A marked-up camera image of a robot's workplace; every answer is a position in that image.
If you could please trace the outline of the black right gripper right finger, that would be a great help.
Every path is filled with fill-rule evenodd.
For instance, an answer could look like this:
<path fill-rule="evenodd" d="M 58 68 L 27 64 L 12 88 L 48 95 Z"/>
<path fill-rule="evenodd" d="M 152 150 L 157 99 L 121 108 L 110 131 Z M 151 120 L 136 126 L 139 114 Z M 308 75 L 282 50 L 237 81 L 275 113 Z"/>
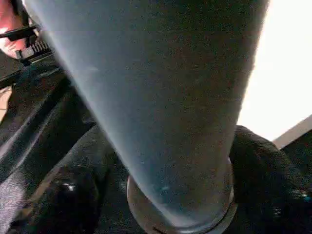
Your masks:
<path fill-rule="evenodd" d="M 238 125 L 230 160 L 238 208 L 229 233 L 312 232 L 312 186 L 285 153 Z"/>

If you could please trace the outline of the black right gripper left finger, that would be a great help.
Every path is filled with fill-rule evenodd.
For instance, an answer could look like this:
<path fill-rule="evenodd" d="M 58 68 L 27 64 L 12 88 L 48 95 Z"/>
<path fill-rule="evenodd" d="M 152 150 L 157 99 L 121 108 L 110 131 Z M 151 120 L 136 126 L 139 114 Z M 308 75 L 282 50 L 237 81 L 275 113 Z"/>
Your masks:
<path fill-rule="evenodd" d="M 27 200 L 12 234 L 124 234 L 127 171 L 93 126 Z"/>

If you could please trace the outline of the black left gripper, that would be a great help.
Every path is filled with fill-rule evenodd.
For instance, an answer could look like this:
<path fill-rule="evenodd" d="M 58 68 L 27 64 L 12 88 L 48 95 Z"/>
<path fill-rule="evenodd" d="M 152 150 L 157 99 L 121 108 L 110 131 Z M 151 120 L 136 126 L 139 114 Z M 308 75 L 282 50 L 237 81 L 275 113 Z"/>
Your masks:
<path fill-rule="evenodd" d="M 17 50 L 16 55 L 21 68 L 0 78 L 1 89 L 23 80 L 36 80 L 61 71 L 50 45 L 43 40 Z"/>

